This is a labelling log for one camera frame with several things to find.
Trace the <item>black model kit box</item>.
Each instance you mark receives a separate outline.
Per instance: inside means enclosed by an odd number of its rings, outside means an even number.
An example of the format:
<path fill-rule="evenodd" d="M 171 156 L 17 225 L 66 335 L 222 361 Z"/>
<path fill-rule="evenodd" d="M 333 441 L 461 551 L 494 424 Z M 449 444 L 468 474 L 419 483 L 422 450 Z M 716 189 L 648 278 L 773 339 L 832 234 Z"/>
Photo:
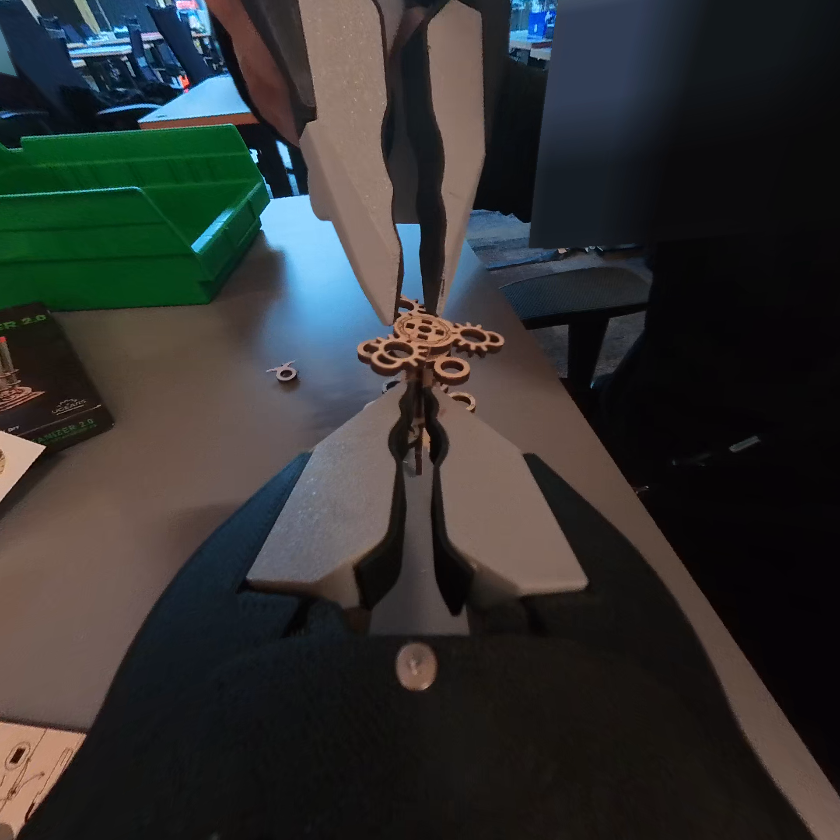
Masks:
<path fill-rule="evenodd" d="M 114 419 L 67 333 L 42 303 L 1 310 L 1 430 L 58 452 Z"/>

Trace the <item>person's right hand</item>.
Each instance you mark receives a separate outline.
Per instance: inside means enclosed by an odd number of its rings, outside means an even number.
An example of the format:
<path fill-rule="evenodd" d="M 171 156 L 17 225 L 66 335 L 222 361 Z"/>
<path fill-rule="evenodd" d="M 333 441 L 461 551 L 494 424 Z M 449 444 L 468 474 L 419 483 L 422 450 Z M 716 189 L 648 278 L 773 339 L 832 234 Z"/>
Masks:
<path fill-rule="evenodd" d="M 312 69 L 298 1 L 207 1 L 217 41 L 252 113 L 296 146 L 316 118 Z"/>

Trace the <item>grey mesh office chair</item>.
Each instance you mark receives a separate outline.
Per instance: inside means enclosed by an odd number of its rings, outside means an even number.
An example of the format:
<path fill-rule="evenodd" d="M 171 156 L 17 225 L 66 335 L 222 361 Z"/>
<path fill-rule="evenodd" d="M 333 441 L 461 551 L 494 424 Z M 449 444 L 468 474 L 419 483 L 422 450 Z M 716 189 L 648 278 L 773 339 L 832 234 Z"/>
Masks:
<path fill-rule="evenodd" d="M 574 396 L 592 385 L 609 322 L 647 308 L 650 285 L 629 269 L 590 267 L 517 280 L 501 293 L 525 329 L 567 326 L 567 382 Z"/>

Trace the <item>laser-cut wooden parts sheet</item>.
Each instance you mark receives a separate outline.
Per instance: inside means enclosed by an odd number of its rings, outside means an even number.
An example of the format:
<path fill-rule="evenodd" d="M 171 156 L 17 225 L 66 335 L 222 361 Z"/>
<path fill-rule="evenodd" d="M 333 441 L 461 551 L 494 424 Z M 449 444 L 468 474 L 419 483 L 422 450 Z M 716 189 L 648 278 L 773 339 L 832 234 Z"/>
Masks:
<path fill-rule="evenodd" d="M 86 738 L 83 731 L 1 722 L 1 838 L 15 839 Z"/>

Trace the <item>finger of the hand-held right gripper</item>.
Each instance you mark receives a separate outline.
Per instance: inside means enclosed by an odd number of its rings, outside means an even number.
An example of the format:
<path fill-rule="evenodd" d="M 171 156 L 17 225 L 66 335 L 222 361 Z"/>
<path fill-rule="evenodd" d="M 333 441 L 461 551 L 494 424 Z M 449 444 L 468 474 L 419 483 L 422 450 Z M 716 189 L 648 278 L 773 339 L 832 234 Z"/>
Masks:
<path fill-rule="evenodd" d="M 316 118 L 301 133 L 313 212 L 330 221 L 360 288 L 391 325 L 403 250 L 383 153 L 385 31 L 375 2 L 299 3 Z"/>
<path fill-rule="evenodd" d="M 441 317 L 486 156 L 484 24 L 464 2 L 402 2 L 394 42 L 394 219 L 417 224 L 425 309 Z"/>

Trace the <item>green plastic bin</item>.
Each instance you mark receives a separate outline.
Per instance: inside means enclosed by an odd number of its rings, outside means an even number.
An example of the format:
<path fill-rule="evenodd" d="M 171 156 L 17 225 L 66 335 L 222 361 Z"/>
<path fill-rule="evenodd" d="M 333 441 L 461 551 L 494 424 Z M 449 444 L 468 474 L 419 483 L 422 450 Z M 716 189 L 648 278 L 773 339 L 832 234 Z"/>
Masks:
<path fill-rule="evenodd" d="M 212 301 L 269 203 L 230 124 L 23 138 L 1 198 L 2 308 L 54 311 Z"/>

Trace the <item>wooden triple gear piece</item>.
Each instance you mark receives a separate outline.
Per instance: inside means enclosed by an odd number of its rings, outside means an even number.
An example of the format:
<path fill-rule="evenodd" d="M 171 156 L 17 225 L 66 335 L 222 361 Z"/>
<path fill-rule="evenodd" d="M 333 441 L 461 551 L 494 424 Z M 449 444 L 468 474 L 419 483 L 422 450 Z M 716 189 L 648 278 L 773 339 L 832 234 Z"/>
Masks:
<path fill-rule="evenodd" d="M 402 296 L 392 332 L 361 342 L 357 355 L 378 375 L 399 375 L 423 386 L 461 385 L 469 379 L 470 366 L 457 353 L 484 358 L 504 344 L 498 332 L 435 316 L 418 300 Z"/>

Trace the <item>brown-edged office table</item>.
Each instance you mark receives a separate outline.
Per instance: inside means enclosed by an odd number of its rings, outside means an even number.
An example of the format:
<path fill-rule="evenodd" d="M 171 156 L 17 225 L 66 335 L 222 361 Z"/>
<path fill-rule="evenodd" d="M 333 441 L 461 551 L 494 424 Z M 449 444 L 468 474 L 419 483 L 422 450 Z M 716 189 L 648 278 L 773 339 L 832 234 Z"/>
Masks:
<path fill-rule="evenodd" d="M 189 91 L 138 121 L 141 130 L 173 130 L 259 121 L 240 97 L 234 79 L 223 74 L 207 78 Z"/>

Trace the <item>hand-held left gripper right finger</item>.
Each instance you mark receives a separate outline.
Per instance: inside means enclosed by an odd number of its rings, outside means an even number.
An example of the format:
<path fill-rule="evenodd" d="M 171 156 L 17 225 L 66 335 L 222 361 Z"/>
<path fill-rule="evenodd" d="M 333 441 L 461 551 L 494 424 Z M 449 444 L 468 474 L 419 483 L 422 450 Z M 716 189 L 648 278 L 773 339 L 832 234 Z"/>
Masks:
<path fill-rule="evenodd" d="M 587 587 L 519 447 L 441 392 L 429 437 L 434 569 L 451 613 Z"/>

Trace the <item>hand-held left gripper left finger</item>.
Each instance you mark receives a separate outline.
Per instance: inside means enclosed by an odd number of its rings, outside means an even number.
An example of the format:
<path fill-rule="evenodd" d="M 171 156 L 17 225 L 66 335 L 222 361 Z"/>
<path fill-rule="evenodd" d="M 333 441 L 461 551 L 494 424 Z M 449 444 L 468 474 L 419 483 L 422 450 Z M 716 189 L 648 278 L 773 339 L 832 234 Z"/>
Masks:
<path fill-rule="evenodd" d="M 310 453 L 247 573 L 261 592 L 371 610 L 402 568 L 405 391 L 389 391 Z"/>

